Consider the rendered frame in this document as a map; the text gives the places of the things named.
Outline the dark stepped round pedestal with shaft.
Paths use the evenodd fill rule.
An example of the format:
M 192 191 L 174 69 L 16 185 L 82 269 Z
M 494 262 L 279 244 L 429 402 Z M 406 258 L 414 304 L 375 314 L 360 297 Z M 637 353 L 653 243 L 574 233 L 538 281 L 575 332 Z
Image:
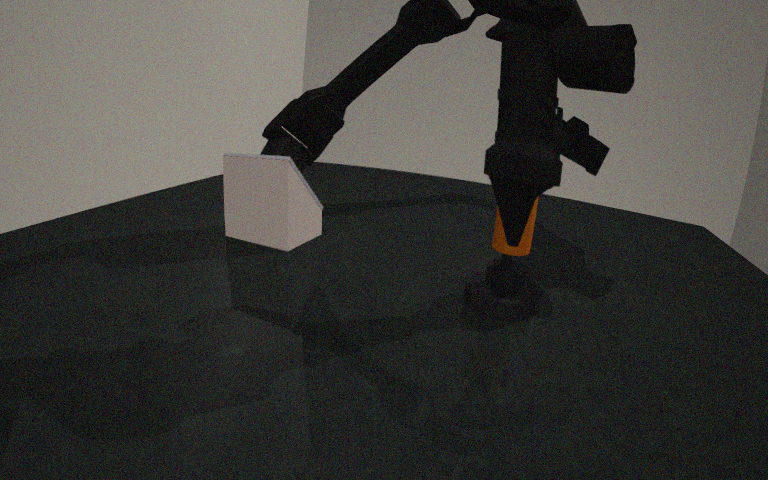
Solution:
M 502 253 L 488 262 L 487 271 L 470 275 L 463 302 L 473 313 L 495 321 L 518 322 L 538 313 L 541 287 L 527 278 L 525 264 Z

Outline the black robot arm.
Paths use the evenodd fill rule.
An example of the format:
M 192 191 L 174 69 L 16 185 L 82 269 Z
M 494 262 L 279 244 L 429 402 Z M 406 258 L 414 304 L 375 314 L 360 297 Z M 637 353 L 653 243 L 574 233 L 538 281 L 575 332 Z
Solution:
M 274 117 L 260 155 L 291 157 L 302 174 L 343 128 L 346 107 L 381 75 L 419 44 L 464 32 L 486 13 L 500 18 L 486 32 L 502 42 L 500 80 L 557 88 L 559 78 L 567 88 L 619 94 L 632 88 L 637 40 L 631 24 L 588 26 L 577 0 L 468 1 L 475 10 L 461 19 L 448 0 L 409 0 L 395 26 L 328 85 L 307 90 Z M 609 147 L 589 135 L 584 121 L 562 118 L 558 107 L 548 146 L 596 176 Z

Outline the orange knob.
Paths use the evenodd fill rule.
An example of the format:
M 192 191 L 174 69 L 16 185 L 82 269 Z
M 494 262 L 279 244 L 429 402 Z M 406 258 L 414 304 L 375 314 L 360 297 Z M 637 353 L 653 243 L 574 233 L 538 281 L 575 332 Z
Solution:
M 508 246 L 503 225 L 501 222 L 499 210 L 497 209 L 497 215 L 496 215 L 496 221 L 495 221 L 495 227 L 494 227 L 494 233 L 493 233 L 493 245 L 492 245 L 495 251 L 499 251 L 501 253 L 505 253 L 513 256 L 524 256 L 529 254 L 531 243 L 532 243 L 532 237 L 534 233 L 533 228 L 534 228 L 534 223 L 536 219 L 537 204 L 538 204 L 538 197 L 535 199 L 535 203 L 533 205 L 532 211 L 528 218 L 528 222 L 526 224 L 524 233 L 521 237 L 518 247 Z

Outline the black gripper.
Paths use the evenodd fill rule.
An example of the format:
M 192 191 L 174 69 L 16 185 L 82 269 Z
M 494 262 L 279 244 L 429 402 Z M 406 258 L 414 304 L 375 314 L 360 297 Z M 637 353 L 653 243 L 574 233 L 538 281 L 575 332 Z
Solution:
M 560 186 L 563 163 L 548 145 L 557 88 L 500 80 L 495 142 L 486 150 L 488 174 L 508 246 L 518 247 L 535 199 Z

